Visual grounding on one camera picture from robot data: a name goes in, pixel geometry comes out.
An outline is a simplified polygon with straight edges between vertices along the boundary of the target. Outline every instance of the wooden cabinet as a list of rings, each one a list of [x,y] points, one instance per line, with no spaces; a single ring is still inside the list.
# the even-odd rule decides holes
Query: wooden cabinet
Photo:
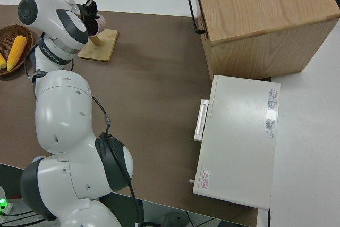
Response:
[[[303,70],[340,17],[335,0],[198,0],[210,78]]]

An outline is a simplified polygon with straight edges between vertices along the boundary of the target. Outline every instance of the yellow corn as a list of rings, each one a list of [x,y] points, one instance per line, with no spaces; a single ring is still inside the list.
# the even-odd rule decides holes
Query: yellow corn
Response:
[[[2,56],[2,54],[0,53],[0,69],[4,69],[5,67],[7,67],[7,62],[4,56]]]
[[[27,38],[23,36],[17,36],[14,40],[10,54],[7,60],[7,71],[11,71],[18,63],[23,50],[25,49]]]

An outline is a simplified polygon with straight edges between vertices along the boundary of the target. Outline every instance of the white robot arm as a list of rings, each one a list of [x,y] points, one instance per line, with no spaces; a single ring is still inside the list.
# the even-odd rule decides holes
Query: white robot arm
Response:
[[[25,169],[21,191],[36,213],[50,221],[59,219],[61,227],[119,227],[114,214],[97,199],[126,187],[133,174],[129,150],[107,132],[99,138],[93,133],[88,83],[63,70],[88,41],[83,21],[97,16],[96,8],[95,13],[86,10],[91,4],[22,0],[18,7],[25,25],[44,32],[30,58],[37,138],[53,154]]]

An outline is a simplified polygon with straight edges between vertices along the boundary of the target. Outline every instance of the wicker basket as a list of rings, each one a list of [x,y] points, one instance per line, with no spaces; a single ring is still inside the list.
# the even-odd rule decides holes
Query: wicker basket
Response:
[[[8,59],[13,42],[16,36],[19,36],[19,35],[27,38],[25,49],[17,65],[11,71],[7,71],[7,69],[0,69],[0,77],[3,75],[9,75],[15,72],[16,70],[18,70],[23,65],[26,55],[28,54],[29,50],[33,46],[32,33],[26,27],[21,26],[21,25],[10,25],[10,26],[0,29],[0,53],[4,56],[6,61]]]

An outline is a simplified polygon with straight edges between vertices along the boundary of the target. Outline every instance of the label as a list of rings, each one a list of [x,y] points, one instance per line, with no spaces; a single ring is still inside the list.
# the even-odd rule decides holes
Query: label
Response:
[[[278,92],[272,89],[268,94],[267,114],[266,114],[266,135],[274,138],[276,129]]]
[[[203,170],[201,176],[201,190],[208,190],[209,189],[209,182],[210,182],[211,171],[210,170]]]

